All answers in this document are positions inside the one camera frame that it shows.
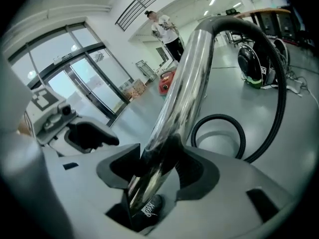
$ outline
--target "black slot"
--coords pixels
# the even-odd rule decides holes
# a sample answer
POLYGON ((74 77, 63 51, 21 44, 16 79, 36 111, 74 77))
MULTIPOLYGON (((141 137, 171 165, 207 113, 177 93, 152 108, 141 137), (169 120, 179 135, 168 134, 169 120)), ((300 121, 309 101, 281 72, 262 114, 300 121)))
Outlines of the black slot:
POLYGON ((102 143, 107 145, 119 145, 120 143, 116 136, 108 134, 90 122, 68 124, 68 127, 70 129, 64 135, 64 140, 84 154, 101 147, 102 143))
POLYGON ((77 166, 79 166, 79 165, 77 163, 74 163, 74 162, 63 165, 65 170, 69 170, 69 169, 72 169, 72 168, 77 167, 77 166))
POLYGON ((123 207, 123 204, 116 204, 105 215, 128 229, 133 229, 129 211, 123 207))
POLYGON ((263 190, 252 189, 247 191, 246 193, 250 201, 255 206, 263 222, 270 220, 274 215, 277 214, 278 208, 267 197, 263 190))
POLYGON ((176 200, 198 200, 206 196, 219 181, 219 170, 201 153, 208 152, 194 147, 184 147, 175 166, 180 183, 176 200))

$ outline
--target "table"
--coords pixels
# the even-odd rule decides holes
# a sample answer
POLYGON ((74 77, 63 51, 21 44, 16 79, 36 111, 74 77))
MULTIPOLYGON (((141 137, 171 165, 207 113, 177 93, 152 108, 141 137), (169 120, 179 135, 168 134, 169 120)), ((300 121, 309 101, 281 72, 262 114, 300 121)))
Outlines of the table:
MULTIPOLYGON (((251 17, 253 22, 257 25, 257 21, 256 18, 258 20, 259 26, 262 29, 262 31, 264 33, 266 33, 266 28, 263 22, 263 19, 261 17, 261 14, 263 13, 269 13, 271 16, 271 21, 272 24, 274 26, 274 31, 275 34, 278 36, 278 38, 282 38, 282 33, 279 27, 279 22, 277 19, 277 14, 281 14, 281 13, 288 13, 291 16, 291 12, 289 10, 286 9, 280 9, 280 8, 265 8, 265 9, 259 9, 259 10, 251 10, 251 11, 247 11, 247 12, 243 12, 237 15, 234 15, 234 17, 236 18, 246 18, 246 17, 251 17)), ((296 33, 296 26, 293 24, 293 31, 296 33)))

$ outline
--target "gray machine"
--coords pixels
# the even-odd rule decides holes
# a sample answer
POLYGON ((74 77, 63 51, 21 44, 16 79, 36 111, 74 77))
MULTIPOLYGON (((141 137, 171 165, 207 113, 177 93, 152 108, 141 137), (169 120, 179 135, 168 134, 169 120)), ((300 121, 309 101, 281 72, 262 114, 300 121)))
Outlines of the gray machine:
MULTIPOLYGON (((185 146, 205 94, 216 34, 225 30, 249 34, 249 29, 257 28, 240 19, 232 18, 232 25, 227 22, 222 16, 203 21, 191 35, 141 158, 139 144, 79 155, 67 141, 58 143, 73 124, 92 122, 66 109, 59 98, 52 108, 47 107, 45 119, 34 119, 38 140, 50 147, 2 128, 1 176, 53 238, 143 238, 130 229, 130 217, 157 192, 174 167, 180 180, 176 206, 151 231, 151 238, 265 238, 287 218, 296 200, 258 169, 242 160, 185 146), (67 148, 72 155, 65 154, 67 148)), ((7 79, 17 81, 10 73, 7 79)), ((15 89, 27 91, 22 83, 15 89)), ((115 142, 109 128, 95 126, 104 135, 98 142, 110 145, 107 138, 115 142)), ((73 143, 82 146, 82 139, 73 143)))
POLYGON ((79 116, 65 98, 48 86, 32 91, 25 115, 39 144, 52 147, 60 156, 86 154, 119 144, 109 127, 94 118, 79 116))

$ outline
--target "glass door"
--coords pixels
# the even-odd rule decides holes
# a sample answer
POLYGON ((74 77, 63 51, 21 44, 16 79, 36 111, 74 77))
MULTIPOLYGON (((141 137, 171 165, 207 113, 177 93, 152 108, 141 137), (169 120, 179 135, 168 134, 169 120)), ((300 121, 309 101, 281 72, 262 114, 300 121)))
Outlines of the glass door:
POLYGON ((114 114, 118 115, 127 105, 128 101, 125 97, 119 96, 119 93, 115 92, 116 86, 112 86, 112 83, 107 81, 108 79, 102 79, 89 58, 83 57, 72 61, 70 68, 80 79, 79 85, 87 86, 89 93, 95 95, 114 114))
POLYGON ((78 77, 70 66, 65 66, 64 71, 73 84, 85 95, 85 97, 111 121, 115 121, 116 115, 88 88, 88 86, 78 77))
POLYGON ((89 56, 118 89, 121 90, 123 85, 133 82, 133 79, 105 49, 91 52, 89 56))
POLYGON ((107 117, 101 105, 95 105, 89 95, 84 94, 84 89, 81 90, 73 83, 66 71, 60 71, 46 83, 63 96, 79 115, 94 117, 103 124, 111 124, 114 121, 114 117, 107 117))

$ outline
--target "floor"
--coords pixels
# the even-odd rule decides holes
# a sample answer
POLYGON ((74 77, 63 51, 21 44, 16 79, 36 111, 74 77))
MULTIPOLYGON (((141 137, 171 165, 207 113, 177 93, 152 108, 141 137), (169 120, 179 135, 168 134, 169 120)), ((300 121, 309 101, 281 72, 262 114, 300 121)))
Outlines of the floor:
MULTIPOLYGON (((292 45, 288 45, 288 49, 293 71, 297 76, 306 78, 312 93, 319 99, 319 59, 310 51, 292 45)), ((244 128, 247 142, 244 157, 248 157, 262 144, 272 126, 277 90, 256 90, 245 84, 238 68, 237 52, 238 48, 225 42, 215 44, 207 98, 198 120, 216 113, 234 117, 244 128)), ((288 85, 293 86, 294 83, 289 81, 288 85)), ((118 135, 120 145, 139 142, 143 151, 164 103, 157 87, 157 81, 151 83, 147 91, 129 104, 113 124, 112 130, 118 135)), ((278 135, 269 149, 253 163, 293 196, 303 192, 318 160, 319 109, 307 91, 303 90, 302 95, 299 97, 288 91, 286 112, 278 135)), ((197 145, 235 156, 239 137, 232 125, 215 120, 199 130, 197 145)), ((178 189, 178 176, 173 170, 159 190, 167 199, 164 211, 173 207, 178 189)))

